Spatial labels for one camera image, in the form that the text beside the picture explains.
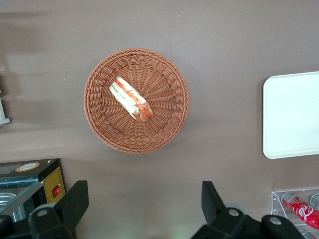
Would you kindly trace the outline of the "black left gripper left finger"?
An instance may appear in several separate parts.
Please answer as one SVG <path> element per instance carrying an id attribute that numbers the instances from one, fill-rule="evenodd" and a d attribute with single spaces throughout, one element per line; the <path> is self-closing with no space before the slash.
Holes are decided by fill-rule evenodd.
<path id="1" fill-rule="evenodd" d="M 40 206 L 28 218 L 33 239 L 74 239 L 89 206 L 88 182 L 77 181 L 54 207 Z"/>

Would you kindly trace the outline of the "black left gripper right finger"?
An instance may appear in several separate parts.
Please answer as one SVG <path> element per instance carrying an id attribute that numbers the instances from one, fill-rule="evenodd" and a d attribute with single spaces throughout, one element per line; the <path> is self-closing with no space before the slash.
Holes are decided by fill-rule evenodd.
<path id="1" fill-rule="evenodd" d="M 206 220 L 194 239 L 248 239 L 246 216 L 234 207 L 226 207 L 211 181 L 203 181 L 201 208 Z"/>

